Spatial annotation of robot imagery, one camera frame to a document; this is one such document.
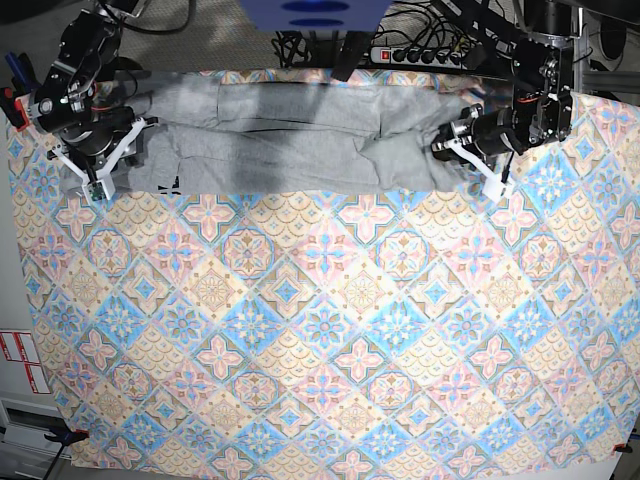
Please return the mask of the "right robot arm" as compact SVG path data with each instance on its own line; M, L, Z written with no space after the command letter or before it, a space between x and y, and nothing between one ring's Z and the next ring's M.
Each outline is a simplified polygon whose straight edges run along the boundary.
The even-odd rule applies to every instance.
M100 5L83 9L64 30L58 57L26 107L36 129L56 139L48 157L76 175L89 202L112 198L112 173L137 163L142 132L158 123L137 116L126 104L128 94L99 103L99 76L117 64L121 36L122 22L114 12Z

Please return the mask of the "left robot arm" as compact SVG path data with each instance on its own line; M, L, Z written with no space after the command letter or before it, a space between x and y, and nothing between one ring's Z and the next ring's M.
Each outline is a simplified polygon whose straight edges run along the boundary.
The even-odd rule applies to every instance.
M431 144L436 159L492 167L503 154L565 140L571 132L574 41L581 11L558 1L515 1L515 25L486 1L460 9L460 28L482 45L492 67L512 84L512 103L492 113L464 108L439 127Z

